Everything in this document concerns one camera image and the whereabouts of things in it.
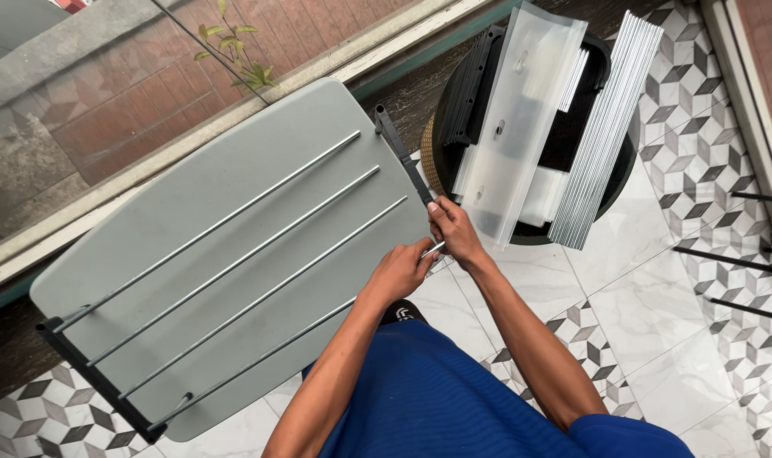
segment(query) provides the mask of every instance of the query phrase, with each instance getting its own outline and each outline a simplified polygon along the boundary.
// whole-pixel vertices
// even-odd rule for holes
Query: drying rack
[[[300,112],[308,112],[309,116],[299,117],[297,113]],[[325,126],[318,129],[312,126],[312,130],[305,126],[298,126],[299,124],[320,124],[321,121],[316,119],[323,119]],[[118,276],[127,278],[125,281],[116,283],[98,281],[98,285],[88,288],[85,294],[86,297],[90,297],[91,293],[95,293],[99,298],[88,301],[64,316],[47,319],[39,324],[36,330],[149,443],[156,442],[163,434],[169,437],[175,436],[171,437],[174,440],[188,440],[247,406],[258,399],[259,395],[272,390],[302,369],[306,365],[304,362],[309,363],[317,358],[334,330],[340,325],[343,319],[342,313],[354,302],[356,298],[354,294],[357,294],[357,290],[365,283],[365,278],[377,264],[379,257],[385,253],[384,249],[397,243],[413,243],[427,235],[424,207],[431,202],[431,194],[421,181],[409,157],[409,152],[406,151],[382,106],[378,106],[375,110],[374,121],[372,126],[343,85],[329,78],[312,83],[274,107],[244,121],[223,136],[229,140],[248,131],[251,131],[253,136],[264,135],[266,131],[270,137],[269,142],[283,142],[279,151],[293,148],[293,144],[287,144],[287,142],[293,142],[292,132],[300,131],[300,135],[303,135],[310,144],[312,140],[320,144],[320,139],[314,137],[316,133],[320,133],[319,136],[324,138],[334,136],[335,141],[329,148],[303,162],[289,174],[266,187],[264,191],[255,194],[250,200],[218,218],[216,223],[196,231],[193,236],[187,235],[185,237],[187,241],[184,243],[171,245],[175,248],[170,250],[154,249],[155,253],[165,253],[165,255],[158,257],[158,260],[147,267],[135,260],[133,263],[117,268]],[[281,123],[290,124],[289,127],[284,128],[290,132],[290,135],[281,136],[280,131],[270,130],[271,126],[278,126],[280,130]],[[345,130],[347,133],[337,140],[339,135],[336,132],[340,130]],[[382,137],[388,138],[394,148],[393,153]],[[197,151],[192,155],[193,157],[176,165],[156,183],[151,183],[144,191],[124,204],[124,210],[113,213],[107,220],[101,222],[98,228],[81,239],[37,280],[32,291],[36,305],[41,307],[45,314],[49,314],[56,309],[65,309],[67,302],[77,303],[78,298],[71,297],[68,293],[71,288],[83,288],[85,280],[89,277],[96,273],[103,275],[109,271],[102,267],[106,265],[106,257],[99,256],[100,253],[114,256],[115,250],[130,249],[126,245],[128,241],[132,240],[134,235],[146,232],[145,227],[132,228],[132,233],[124,237],[122,231],[124,227],[134,222],[135,213],[151,214],[152,210],[161,213],[156,217],[148,217],[151,219],[147,224],[150,229],[153,227],[152,224],[155,226],[163,224],[160,221],[161,218],[168,218],[167,214],[162,214],[164,207],[158,205],[158,202],[178,200],[175,193],[180,192],[179,183],[185,183],[185,180],[175,179],[187,173],[195,173],[197,167],[210,167],[210,169],[203,169],[202,173],[213,175],[209,179],[204,179],[205,182],[213,183],[215,179],[223,178],[224,173],[230,174],[231,172],[226,170],[233,170],[237,165],[235,161],[241,163],[247,161],[240,156],[230,156],[230,153],[225,153],[224,150],[229,148],[230,141],[227,142],[228,144],[224,143],[226,142],[213,142]],[[219,160],[225,160],[226,163],[223,167],[214,168],[212,161]],[[271,169],[276,168],[281,170],[287,167],[271,165]],[[355,170],[355,172],[349,173],[345,170],[343,173],[333,173],[343,168]],[[260,170],[256,172],[256,176],[274,173],[273,170],[269,173]],[[339,174],[347,178],[340,181]],[[312,200],[320,199],[320,201],[317,204],[308,205],[307,211],[291,209],[290,206],[298,205],[294,202],[299,199],[294,197],[298,194],[299,188],[309,197],[314,197]],[[311,193],[317,188],[334,189],[334,192]],[[419,200],[410,198],[411,190],[418,193]],[[212,190],[203,187],[202,192],[208,193]],[[351,212],[349,206],[354,210],[360,210],[359,213],[363,216],[358,215],[357,212]],[[279,214],[294,211],[294,214],[299,215],[297,218]],[[190,222],[184,209],[182,213],[173,211],[171,213],[177,214],[183,223]],[[132,217],[131,221],[127,221],[129,216]],[[264,224],[270,218],[277,221]],[[123,224],[118,226],[117,223],[124,221],[125,226]],[[272,234],[264,234],[264,236],[256,234],[259,221],[264,228],[258,232]],[[282,225],[279,221],[288,221],[288,223]],[[111,226],[118,227],[115,227],[114,231],[107,231],[106,228]],[[226,228],[232,228],[232,231],[227,231]],[[310,245],[309,241],[304,241],[304,237],[310,235],[310,231],[326,232],[327,228],[333,234],[318,238],[337,240],[328,247],[322,241],[316,240],[314,244],[318,245],[316,247]],[[248,242],[254,237],[258,240],[249,244]],[[153,241],[160,244],[164,242],[161,237]],[[144,240],[140,242],[143,247],[150,245],[143,243]],[[194,275],[200,279],[194,284],[188,284],[188,278],[182,282],[182,286],[173,283],[175,275],[188,276],[190,269],[198,268],[203,260],[209,259],[208,247],[215,249],[214,247],[224,244],[248,245],[252,248],[227,264],[223,261],[225,256],[217,256],[217,260],[209,262],[207,268],[199,269],[201,272]],[[320,252],[316,256],[305,257],[299,252],[301,249],[299,246],[292,246],[295,244],[305,247],[308,252]],[[197,254],[192,257],[190,255],[192,252]],[[288,267],[279,267],[279,261]],[[272,270],[292,272],[283,278],[279,276],[278,281],[259,280],[264,286],[256,289],[260,288],[259,290],[264,292],[255,295],[255,298],[246,305],[237,306],[240,298],[245,297],[243,288],[247,283],[251,283],[243,279],[250,278],[247,275],[251,273],[271,270],[271,264]],[[325,269],[312,269],[319,264]],[[170,265],[175,265],[176,273],[167,272]],[[298,267],[293,269],[290,265],[298,265]],[[348,267],[345,270],[339,267],[337,271],[333,271],[333,266],[339,265],[348,265]],[[81,276],[83,278],[77,275],[79,266],[84,269],[84,274]],[[136,269],[138,269],[137,273],[129,273]],[[333,296],[334,302],[316,300],[315,294],[310,291],[310,282],[316,288],[316,294],[320,294],[319,289],[325,291]],[[100,294],[101,291],[105,291],[103,285],[117,286]],[[160,288],[159,294],[153,288]],[[166,288],[167,293],[163,293],[162,288]],[[221,313],[222,317],[213,321],[210,319],[210,315],[215,310],[212,307],[218,302],[208,301],[202,297],[211,295],[212,299],[212,291],[220,288],[225,290],[238,288],[240,290],[238,293],[227,297],[239,297],[239,299],[229,301],[233,302],[234,306],[227,307],[230,310]],[[151,299],[153,297],[178,298],[166,300],[165,305],[158,304],[151,299],[143,300],[147,290],[153,291]],[[278,301],[278,308],[267,307],[268,302],[275,302],[282,291],[289,292],[289,296]],[[346,297],[338,300],[339,294],[346,294]],[[315,302],[321,302],[321,305],[318,307]],[[257,311],[255,315],[251,313],[264,307],[266,310],[262,312]],[[200,310],[199,317],[196,316],[196,310]],[[182,312],[187,312],[187,316],[182,316]],[[134,314],[148,319],[131,317]],[[290,316],[297,316],[303,321],[302,314],[312,316],[309,324],[295,326],[290,323],[296,320]],[[252,316],[250,320],[248,318],[242,320],[248,315]],[[108,327],[106,327],[107,320],[111,321]],[[168,321],[173,320],[177,321],[167,324]],[[210,320],[218,325],[198,324],[204,320]],[[256,328],[256,332],[263,336],[259,338],[260,341],[248,339],[244,334],[236,337],[236,328],[241,328],[243,325],[252,326],[258,321],[278,322],[280,326],[288,329],[286,332],[273,329],[275,331],[273,332],[269,326]],[[137,327],[132,325],[140,322],[142,323]],[[176,332],[177,326],[196,328],[197,333]],[[96,330],[109,335],[102,335],[97,339]],[[241,341],[235,346],[237,350],[225,352],[225,346],[215,348],[208,343],[212,339],[230,339],[231,336],[227,336],[229,332],[237,341]],[[268,343],[272,341],[271,338],[265,335],[268,332],[288,335],[288,337],[279,339],[279,343],[271,346]],[[181,336],[172,337],[175,334],[181,334]],[[196,336],[196,340],[191,341],[193,339],[191,336]],[[164,339],[175,339],[184,344],[171,346],[176,348],[174,351],[169,348],[157,350],[155,359],[163,362],[148,372],[145,369],[147,367],[145,363],[136,364],[132,370],[128,356],[120,355],[125,350],[129,350],[132,358],[136,358],[139,354],[135,354],[135,351],[150,352],[153,349],[153,343],[165,343]],[[256,354],[244,359],[238,348],[253,348]],[[177,366],[180,366],[181,362],[186,362],[188,355],[192,353],[196,355],[197,350],[206,351],[207,359],[204,362],[199,359],[199,365],[188,363],[182,372],[178,372]],[[206,386],[202,380],[197,380],[196,383],[191,383],[196,385],[197,390],[177,392],[177,401],[173,405],[168,403],[169,372],[177,371],[177,379],[181,379],[176,380],[175,385],[186,385],[188,376],[195,377],[201,371],[210,371],[211,368],[206,367],[209,360],[219,358],[232,359],[234,364],[238,363],[235,366],[238,369],[225,372],[224,368],[220,368],[222,369],[220,377],[200,377],[200,379],[210,378],[212,381]],[[120,363],[110,363],[112,359],[119,359]],[[124,375],[122,371],[132,373]],[[268,377],[269,371],[275,371],[277,377]],[[218,396],[214,394],[222,395],[225,388],[237,380],[241,381],[239,385],[251,386],[252,393],[245,395],[242,390],[233,389],[231,396],[234,398],[238,396],[240,399],[229,399],[228,402],[222,399],[200,408],[198,412],[194,409],[208,404],[206,401],[211,397],[217,398]],[[164,398],[159,402],[164,405],[162,408],[149,405],[157,396]],[[204,416],[204,419],[197,419],[197,413],[200,414],[199,416]],[[169,430],[169,427],[173,420],[180,417],[186,418],[185,424],[179,428],[176,428],[175,424],[175,429],[180,431],[174,433]]]

